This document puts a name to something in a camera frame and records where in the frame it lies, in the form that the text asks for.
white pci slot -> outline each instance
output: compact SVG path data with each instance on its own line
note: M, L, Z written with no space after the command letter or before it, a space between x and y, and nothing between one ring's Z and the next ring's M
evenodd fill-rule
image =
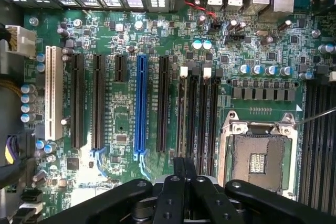
M63 136L63 62L59 47L46 46L45 136L58 140Z

motherboard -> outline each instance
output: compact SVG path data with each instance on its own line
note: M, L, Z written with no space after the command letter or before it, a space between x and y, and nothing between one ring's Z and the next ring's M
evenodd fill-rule
M296 0L277 23L234 12L27 10L22 121L32 188L52 216L190 157L222 186L243 179L297 200L306 81L334 63L331 24Z

green circuit board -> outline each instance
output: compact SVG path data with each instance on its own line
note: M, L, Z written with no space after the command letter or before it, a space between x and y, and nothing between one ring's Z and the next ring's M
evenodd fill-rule
M80 150L71 148L69 129L64 128L64 137L57 141L57 159L48 163L42 158L38 169L47 171L47 182L41 187L45 194L45 217L52 216L64 209L89 199L99 193L113 188L134 178L149 179L151 182L164 174L173 173L172 158L176 155L176 135L178 123L178 88L180 66L194 62L196 66L210 64L213 69L223 69L224 76L219 86L216 118L216 148L218 149L221 127L229 111L234 110L241 120L256 122L278 122L285 112L294 115L300 121L304 115L305 83L298 78L299 68L304 65L307 72L312 72L316 64L332 64L331 59L322 58L317 48L321 43L333 41L333 31L330 24L335 21L334 16L324 18L313 17L309 7L297 4L300 11L289 18L292 21L290 29L278 31L276 23L259 23L258 17L240 16L234 13L217 14L217 18L227 23L236 19L246 22L243 42L225 43L225 34L208 34L205 26L197 26L196 21L200 13L184 8L174 14L150 13L118 13L118 12L82 12L76 10L27 10L25 28L37 33L37 52L45 53L46 46L60 46L57 28L66 24L70 36L75 40L75 52L85 56L85 111L84 111L84 142ZM29 19L36 17L39 25L33 27ZM75 28L72 22L82 21L80 28ZM122 25L122 29L110 29L110 22ZM143 27L135 29L134 23L141 21ZM319 28L322 35L314 39L313 29ZM275 42L261 46L262 37L256 36L256 31L268 31ZM193 50L195 40L209 40L212 48L208 51ZM133 45L138 52L129 54L127 47ZM107 148L103 159L103 168L107 176L102 176L98 170L89 167L92 161L91 150L91 110L92 110L92 55L102 54L106 58L106 99L104 145ZM116 83L114 81L114 64L116 54L128 55L128 81ZM146 124L146 152L144 163L134 159L133 140L135 129L135 91L137 75L137 55L149 55L148 74L148 105ZM156 151L157 107L159 91L159 56L168 55L170 59L169 103L167 142L165 152ZM276 66L278 68L290 66L291 75L282 77L276 75L268 77L246 74L241 75L237 68L243 64L250 66ZM36 83L37 62L25 61L25 82ZM70 73L68 63L64 66L64 111L70 114ZM293 90L295 96L291 101L258 99L235 99L232 92L235 87L250 87L264 89L265 82L270 89ZM37 113L43 123L44 97L37 99ZM198 113L196 113L195 131L198 129ZM300 156L302 128L298 129L298 143L296 156ZM115 143L118 134L127 136L127 143ZM285 179L289 176L291 152L290 147L284 151L283 165ZM214 175L217 175L215 162ZM300 171L300 159L295 159L295 189L298 191L297 177Z

blue pcie slot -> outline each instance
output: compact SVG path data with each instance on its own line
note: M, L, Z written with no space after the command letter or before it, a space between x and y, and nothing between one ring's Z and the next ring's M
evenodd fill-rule
M135 95L135 135L134 152L145 151L146 139L146 112L147 112L147 83L148 83L148 58L147 55L138 55L136 63L136 95Z

capacitor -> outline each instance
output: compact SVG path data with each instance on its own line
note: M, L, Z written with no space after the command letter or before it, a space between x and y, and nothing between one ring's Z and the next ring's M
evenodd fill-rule
M238 67L238 72L239 72L240 74L246 74L246 73L248 72L248 70L249 70L249 66L246 65L246 64L240 65L240 66Z
M38 150L43 150L44 147L48 144L47 141L45 141L44 139L38 139L36 140L35 142L35 147L38 149Z
M256 36L260 36L260 37L266 37L268 36L268 31L266 30L258 30L255 32Z
M38 53L38 54L36 55L36 60L37 60L38 62L41 62L41 63L45 62L45 61L46 61L46 56L45 56L45 54L42 54L41 52Z
M29 24L31 26L36 27L36 26L38 26L38 23L39 23L39 21L38 21L38 18L36 18L36 17L32 17L32 18L29 19Z
M40 187L40 186L44 185L46 183L46 181L47 181L46 178L42 178L38 182L32 182L31 186L32 186L32 188Z
M128 47L128 52L130 52L131 54L134 53L134 52L135 52L135 47L132 46L132 45L130 45L130 46Z
M262 39L260 40L260 44L261 44L262 46L271 44L272 42L273 42L273 37L272 37L272 36L267 36L267 37L262 38Z
M36 96L34 94L23 94L21 95L21 102L22 103L31 103L34 102Z
M330 45L330 44L321 45L321 46L318 47L318 51L321 54L328 54L328 53L331 53L333 50L334 50L334 46Z
M70 116L67 116L61 120L62 125L70 124Z
M261 65L255 65L251 67L251 74L260 74L261 73Z
M62 48L62 54L63 55L72 55L73 54L73 49L72 48L63 47Z
M313 31L311 31L311 36L314 39L317 39L318 37L321 36L321 31L319 29L314 29Z
M200 48L202 47L202 42L199 40L195 40L192 44L192 47L194 50L200 50Z
M34 157L42 158L46 153L43 150L36 150L34 152Z
M33 84L23 84L21 86L21 92L23 94L29 94L35 92L35 86Z
M313 79L313 74L312 73L301 73L301 74L299 74L299 78L303 81L312 80Z
M198 26L203 26L204 23L205 23L205 21L206 21L206 16L205 15L199 15L199 17L198 17L198 19L196 21L196 24Z
M21 111L23 113L34 112L35 108L36 108L35 104L33 104L33 103L25 103L25 104L22 104Z
M57 33L63 38L68 38L69 37L69 32L66 31L65 29L61 28L61 27L57 28Z
M270 66L265 68L265 74L268 76L273 76L276 73L277 68L275 66Z
M235 27L235 31L241 31L246 27L245 22L239 22L239 24Z
M231 20L230 22L229 22L229 24L226 26L226 30L228 30L228 31L232 31L233 29L235 29L235 27L237 26L237 21L236 20Z
M34 113L24 113L21 115L21 121L23 123L30 123L35 120L36 115Z
M73 22L72 22L74 28L80 28L83 24L82 20L81 19L75 19Z
M212 48L212 43L209 40L205 40L202 46L204 50L208 51Z
M142 28L143 28L143 23L142 23L142 21L136 21L135 23L134 23L134 28L136 29L136 30L142 30Z
M56 161L56 156L54 154L51 154L49 156L47 156L47 162L48 163L53 163Z
M286 28L290 27L292 25L292 21L290 21L289 19L286 20L285 22L282 22L280 25L278 25L278 30L279 31L283 31Z
M44 71L46 71L46 65L44 65L43 63L38 63L36 65L36 70L39 72L39 73L43 73Z
M71 57L68 55L62 55L62 61L63 62L70 62L71 61Z
M282 67L280 68L280 74L282 76L289 76L291 73L291 68L290 67Z
M44 146L44 151L47 154L53 153L57 149L57 144L55 142L51 142Z

